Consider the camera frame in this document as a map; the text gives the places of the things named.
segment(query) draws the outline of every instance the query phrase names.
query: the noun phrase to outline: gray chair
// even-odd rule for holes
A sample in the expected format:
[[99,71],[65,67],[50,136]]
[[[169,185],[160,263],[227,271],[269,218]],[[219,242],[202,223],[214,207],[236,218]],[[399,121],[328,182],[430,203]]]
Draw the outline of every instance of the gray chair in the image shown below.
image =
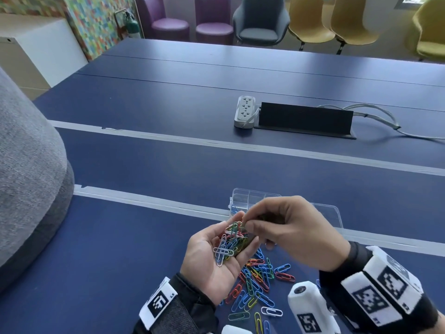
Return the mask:
[[237,40],[255,46],[280,43],[289,22],[284,0],[242,0],[233,14]]

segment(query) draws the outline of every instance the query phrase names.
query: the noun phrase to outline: person's right hand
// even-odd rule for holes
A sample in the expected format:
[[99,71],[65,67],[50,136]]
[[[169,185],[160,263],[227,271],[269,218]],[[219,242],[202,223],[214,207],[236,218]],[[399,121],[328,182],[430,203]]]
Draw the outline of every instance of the person's right hand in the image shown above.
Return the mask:
[[348,257],[348,241],[303,197],[265,198],[242,218],[246,230],[276,243],[297,261],[331,272]]

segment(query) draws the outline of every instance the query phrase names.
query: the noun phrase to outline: fire extinguisher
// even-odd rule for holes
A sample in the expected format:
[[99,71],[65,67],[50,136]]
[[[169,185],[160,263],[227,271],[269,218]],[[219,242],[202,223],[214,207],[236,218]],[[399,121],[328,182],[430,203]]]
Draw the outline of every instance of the fire extinguisher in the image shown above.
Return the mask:
[[127,33],[129,37],[140,39],[141,33],[139,30],[139,24],[134,19],[133,14],[131,14],[128,10],[125,11],[125,28],[127,29]]

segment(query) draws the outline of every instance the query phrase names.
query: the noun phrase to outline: purple chair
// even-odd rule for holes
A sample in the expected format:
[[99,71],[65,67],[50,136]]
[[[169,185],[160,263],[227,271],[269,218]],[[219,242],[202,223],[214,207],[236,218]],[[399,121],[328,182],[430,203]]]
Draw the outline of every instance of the purple chair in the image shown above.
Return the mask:
[[195,0],[195,13],[198,42],[233,44],[230,0]]
[[190,41],[188,22],[166,17],[164,0],[136,0],[136,5],[146,39]]

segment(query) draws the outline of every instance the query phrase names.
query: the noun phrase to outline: colorful mosaic wall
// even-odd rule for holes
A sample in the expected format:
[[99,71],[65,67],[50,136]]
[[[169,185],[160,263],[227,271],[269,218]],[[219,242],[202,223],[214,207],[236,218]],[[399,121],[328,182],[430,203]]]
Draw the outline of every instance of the colorful mosaic wall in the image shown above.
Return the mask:
[[93,60],[119,41],[113,13],[135,9],[133,0],[0,0],[0,12],[65,17],[87,59]]

